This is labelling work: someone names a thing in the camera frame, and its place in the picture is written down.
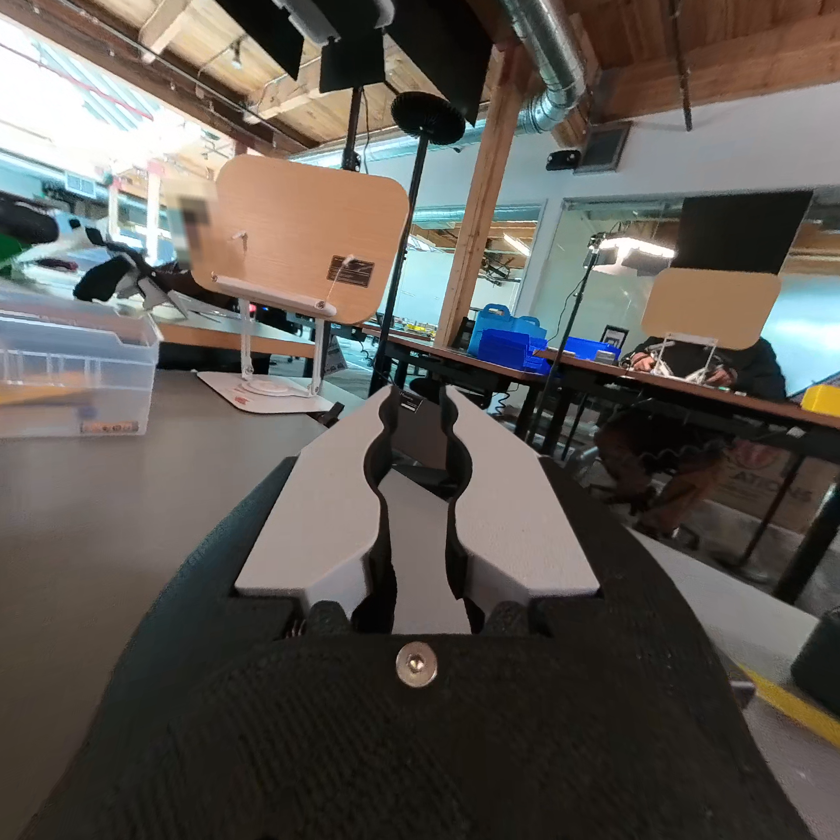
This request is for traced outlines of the yellow tape strip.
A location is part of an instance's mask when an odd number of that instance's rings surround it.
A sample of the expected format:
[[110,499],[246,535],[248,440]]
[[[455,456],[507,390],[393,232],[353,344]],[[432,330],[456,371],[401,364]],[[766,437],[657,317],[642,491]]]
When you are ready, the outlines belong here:
[[755,693],[769,705],[797,726],[809,731],[819,739],[839,750],[839,718],[809,700],[797,696],[756,671],[739,665],[741,671],[755,686]]

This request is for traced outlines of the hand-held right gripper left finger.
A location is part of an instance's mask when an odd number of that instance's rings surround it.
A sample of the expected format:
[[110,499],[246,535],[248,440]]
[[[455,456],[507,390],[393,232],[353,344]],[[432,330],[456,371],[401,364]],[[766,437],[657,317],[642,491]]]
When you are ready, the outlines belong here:
[[389,511],[398,390],[388,385],[305,447],[234,584],[278,596],[308,617],[335,602],[363,633],[389,634],[396,610]]

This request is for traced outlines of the black round disc on pole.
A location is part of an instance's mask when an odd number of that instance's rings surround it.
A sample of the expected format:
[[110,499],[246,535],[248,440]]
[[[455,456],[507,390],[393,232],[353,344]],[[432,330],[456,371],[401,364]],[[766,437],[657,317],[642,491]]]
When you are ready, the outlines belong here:
[[408,215],[396,252],[392,276],[385,296],[385,309],[380,323],[380,337],[373,362],[368,396],[373,396],[389,382],[392,363],[385,359],[385,346],[391,331],[396,296],[403,274],[407,242],[411,233],[419,186],[427,149],[430,144],[449,146],[463,138],[465,118],[447,100],[423,91],[398,94],[392,104],[396,126],[417,140],[412,178],[408,189]]

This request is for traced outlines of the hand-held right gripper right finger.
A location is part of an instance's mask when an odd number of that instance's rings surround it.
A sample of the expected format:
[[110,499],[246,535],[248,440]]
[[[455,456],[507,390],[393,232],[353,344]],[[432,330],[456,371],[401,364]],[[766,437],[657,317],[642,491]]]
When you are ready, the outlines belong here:
[[503,603],[592,597],[600,584],[540,457],[452,385],[439,396],[446,436],[445,567],[470,632]]

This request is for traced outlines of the black and white robot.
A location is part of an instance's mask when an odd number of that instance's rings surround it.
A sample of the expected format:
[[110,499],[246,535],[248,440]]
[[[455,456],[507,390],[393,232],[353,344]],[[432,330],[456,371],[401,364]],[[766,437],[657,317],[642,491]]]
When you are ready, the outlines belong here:
[[109,302],[113,298],[129,300],[139,297],[144,313],[159,307],[172,308],[181,320],[187,319],[186,306],[173,298],[176,294],[174,274],[152,266],[143,252],[117,241],[105,239],[97,227],[71,217],[69,221],[73,246],[86,240],[89,245],[105,249],[110,258],[90,268],[78,281],[73,297],[80,301]]

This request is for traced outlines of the wooden support post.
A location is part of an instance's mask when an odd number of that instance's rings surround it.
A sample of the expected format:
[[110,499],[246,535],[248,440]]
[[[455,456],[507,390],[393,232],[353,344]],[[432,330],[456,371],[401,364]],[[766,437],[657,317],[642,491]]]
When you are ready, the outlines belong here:
[[489,211],[491,216],[497,206],[531,73],[532,63],[525,47],[506,43],[500,53],[497,84],[490,96],[486,125],[465,205],[474,216],[470,220],[466,218],[458,231],[454,261],[434,339],[434,346],[438,348],[449,347],[474,296],[491,226],[491,218],[485,213]]

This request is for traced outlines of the long wooden desk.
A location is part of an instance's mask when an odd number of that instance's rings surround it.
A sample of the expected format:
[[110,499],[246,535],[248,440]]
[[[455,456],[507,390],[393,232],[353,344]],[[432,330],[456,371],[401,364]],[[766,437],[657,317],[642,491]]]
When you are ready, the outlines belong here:
[[[165,314],[152,314],[151,318],[161,334],[161,340],[189,347],[212,350],[240,350],[239,321],[222,318],[214,322],[197,313],[188,318],[165,318]],[[314,342],[298,335],[254,323],[250,333],[250,349],[255,353],[282,355],[312,360]]]

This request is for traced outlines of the wide silver air duct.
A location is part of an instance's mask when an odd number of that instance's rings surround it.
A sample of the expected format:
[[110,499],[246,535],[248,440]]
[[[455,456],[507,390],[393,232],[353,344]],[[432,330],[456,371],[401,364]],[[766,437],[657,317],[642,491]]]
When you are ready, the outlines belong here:
[[[514,136],[550,133],[579,105],[587,84],[585,59],[571,18],[562,2],[504,1],[501,5],[511,16],[514,32],[534,61],[543,90],[530,98],[518,114]],[[432,150],[464,148],[478,144],[488,119],[478,119],[453,143],[429,141]],[[376,133],[373,141],[360,152],[362,163],[389,161],[418,151],[420,140],[405,129],[389,134]],[[340,168],[343,149],[318,147],[290,157],[291,161],[328,168]]]

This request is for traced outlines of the black adapter cube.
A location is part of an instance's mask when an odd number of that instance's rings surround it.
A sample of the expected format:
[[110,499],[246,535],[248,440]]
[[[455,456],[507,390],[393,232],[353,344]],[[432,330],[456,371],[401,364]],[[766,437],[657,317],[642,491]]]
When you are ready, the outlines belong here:
[[791,666],[795,685],[839,716],[839,608],[826,612]]

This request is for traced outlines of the wooden desk with black legs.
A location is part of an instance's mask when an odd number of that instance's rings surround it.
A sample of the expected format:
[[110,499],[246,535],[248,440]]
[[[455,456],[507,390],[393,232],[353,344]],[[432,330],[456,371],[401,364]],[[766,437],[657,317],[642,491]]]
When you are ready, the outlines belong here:
[[791,402],[769,402],[720,388],[627,371],[618,365],[578,360],[551,348],[539,351],[538,355],[552,363],[542,393],[558,396],[549,432],[543,440],[542,452],[546,455],[553,453],[572,403],[583,403],[586,397],[780,448],[792,455],[791,472],[742,555],[741,567],[749,561],[804,459],[839,465],[837,417],[808,412]]
[[[364,327],[363,332],[378,339],[380,337],[380,330],[373,327]],[[528,430],[532,411],[544,382],[544,376],[484,362],[459,350],[438,348],[427,340],[406,337],[397,331],[390,331],[385,346],[385,359],[392,363],[388,383],[402,389],[406,388],[409,368],[414,367],[425,371],[427,375],[455,375],[470,379],[493,376],[498,378],[499,382],[498,392],[495,394],[510,393],[513,386],[518,385],[518,394],[524,392],[524,397],[518,409],[514,432],[520,437]]]

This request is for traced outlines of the clear plastic storage bin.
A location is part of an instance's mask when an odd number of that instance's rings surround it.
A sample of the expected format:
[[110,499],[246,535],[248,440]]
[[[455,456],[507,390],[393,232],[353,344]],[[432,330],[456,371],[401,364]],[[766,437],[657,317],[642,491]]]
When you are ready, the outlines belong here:
[[148,426],[161,334],[149,315],[2,285],[1,437],[80,434],[84,422]]

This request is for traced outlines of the black overhead light panel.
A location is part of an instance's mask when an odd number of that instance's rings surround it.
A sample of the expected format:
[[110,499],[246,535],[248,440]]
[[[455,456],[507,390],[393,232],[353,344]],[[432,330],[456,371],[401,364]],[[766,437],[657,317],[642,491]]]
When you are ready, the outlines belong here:
[[297,84],[306,42],[320,49],[318,93],[384,84],[390,39],[463,120],[478,120],[492,40],[467,2],[217,4]]

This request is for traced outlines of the brown office chair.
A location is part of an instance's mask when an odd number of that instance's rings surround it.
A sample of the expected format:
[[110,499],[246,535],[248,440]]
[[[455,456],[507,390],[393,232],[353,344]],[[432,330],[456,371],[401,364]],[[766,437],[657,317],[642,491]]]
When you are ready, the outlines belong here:
[[636,529],[653,538],[671,536],[708,498],[732,444],[711,430],[630,409],[599,426],[594,442],[613,480],[610,501],[627,504]]

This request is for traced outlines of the cardboard box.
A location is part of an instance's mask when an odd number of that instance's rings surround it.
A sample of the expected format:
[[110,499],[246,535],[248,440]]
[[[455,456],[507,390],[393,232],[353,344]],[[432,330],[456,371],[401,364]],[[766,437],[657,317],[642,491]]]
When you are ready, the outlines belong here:
[[[738,441],[727,452],[725,468],[710,499],[762,519],[782,488],[793,461],[793,454],[782,449]],[[837,475],[837,465],[805,458],[774,513],[772,524],[804,533]]]

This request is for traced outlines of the black wall screen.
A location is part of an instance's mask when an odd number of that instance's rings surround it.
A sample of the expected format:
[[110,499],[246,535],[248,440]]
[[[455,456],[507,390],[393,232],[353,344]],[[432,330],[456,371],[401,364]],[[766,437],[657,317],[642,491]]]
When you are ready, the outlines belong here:
[[812,190],[686,197],[672,268],[778,275]]

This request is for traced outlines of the grey wall vent grille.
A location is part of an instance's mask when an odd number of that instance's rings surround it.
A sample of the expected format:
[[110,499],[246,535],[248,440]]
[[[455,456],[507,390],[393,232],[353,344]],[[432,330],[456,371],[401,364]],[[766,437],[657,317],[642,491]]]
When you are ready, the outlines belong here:
[[581,153],[575,175],[616,172],[634,122],[624,120],[594,126]]

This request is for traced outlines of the black light stand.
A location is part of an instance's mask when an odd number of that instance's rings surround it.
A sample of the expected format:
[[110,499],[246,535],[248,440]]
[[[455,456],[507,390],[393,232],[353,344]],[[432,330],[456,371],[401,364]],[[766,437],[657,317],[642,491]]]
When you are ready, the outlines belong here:
[[587,257],[584,262],[584,274],[579,283],[569,295],[570,299],[574,301],[574,305],[572,307],[569,317],[565,321],[564,332],[560,337],[559,347],[554,352],[554,357],[551,362],[549,372],[545,377],[542,390],[532,411],[531,423],[528,427],[528,431],[524,438],[524,442],[527,445],[532,445],[533,440],[536,437],[536,434],[539,430],[539,421],[543,413],[543,407],[547,398],[551,394],[553,379],[557,373],[557,370],[559,369],[560,361],[562,360],[564,353],[565,344],[567,343],[568,338],[571,336],[574,320],[576,318],[577,312],[581,307],[581,303],[585,295],[585,290],[590,275],[593,272],[595,266],[598,264],[601,252],[609,250],[615,251],[615,262],[618,265],[621,265],[624,259],[627,257],[627,255],[629,255],[635,250],[642,254],[645,254],[646,256],[652,257],[653,259],[666,261],[672,260],[676,254],[675,248],[669,248],[667,246],[659,245],[654,242],[647,241],[645,239],[625,235],[616,236],[608,232],[598,232],[590,237],[587,243]]

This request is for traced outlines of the dark flat box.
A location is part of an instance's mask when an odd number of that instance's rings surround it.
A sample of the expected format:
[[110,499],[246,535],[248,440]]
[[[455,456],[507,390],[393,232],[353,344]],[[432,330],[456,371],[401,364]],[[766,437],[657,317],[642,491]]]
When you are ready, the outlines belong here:
[[458,497],[472,477],[473,458],[455,431],[459,418],[453,397],[441,386],[434,400],[399,391],[392,435],[392,467],[436,497]]

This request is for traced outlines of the black tripod pole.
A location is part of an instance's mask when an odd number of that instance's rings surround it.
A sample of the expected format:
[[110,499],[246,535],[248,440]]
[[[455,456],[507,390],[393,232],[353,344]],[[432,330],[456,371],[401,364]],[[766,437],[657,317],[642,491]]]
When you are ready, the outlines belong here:
[[352,89],[349,121],[340,164],[341,169],[347,172],[358,172],[361,168],[361,158],[355,151],[355,144],[363,96],[364,87],[354,87]]

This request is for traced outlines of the flat blue plastic bin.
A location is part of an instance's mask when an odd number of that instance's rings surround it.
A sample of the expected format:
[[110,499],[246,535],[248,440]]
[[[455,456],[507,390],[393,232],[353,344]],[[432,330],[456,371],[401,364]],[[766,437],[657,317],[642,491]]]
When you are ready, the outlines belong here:
[[604,364],[615,364],[620,359],[621,351],[615,345],[607,342],[569,337],[563,352],[571,354],[580,361],[594,361]]

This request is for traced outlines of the dark hanging ceiling rod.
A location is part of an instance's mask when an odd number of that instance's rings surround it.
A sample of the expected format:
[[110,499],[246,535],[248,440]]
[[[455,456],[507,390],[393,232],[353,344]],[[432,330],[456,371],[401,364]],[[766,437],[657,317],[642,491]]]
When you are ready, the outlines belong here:
[[683,50],[679,26],[681,2],[667,1],[667,6],[671,38],[673,40],[675,68],[679,85],[680,107],[683,114],[685,129],[688,133],[690,133],[694,128],[694,123],[690,103],[689,70]]

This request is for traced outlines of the wooden panel on white stand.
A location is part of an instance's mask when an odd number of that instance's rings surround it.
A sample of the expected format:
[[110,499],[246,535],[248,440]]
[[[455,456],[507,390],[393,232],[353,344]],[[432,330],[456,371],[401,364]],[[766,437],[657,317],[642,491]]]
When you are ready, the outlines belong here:
[[[381,176],[265,156],[239,155],[201,192],[175,195],[192,277],[240,305],[240,374],[198,378],[240,411],[323,413],[324,335],[329,325],[372,317],[401,248],[410,203]],[[250,304],[313,319],[310,382],[256,374]]]
[[[642,317],[647,335],[659,338],[651,375],[692,385],[712,385],[714,360],[724,350],[746,350],[760,339],[781,293],[775,274],[669,267],[654,280]],[[703,365],[681,376],[666,354],[697,348]]]

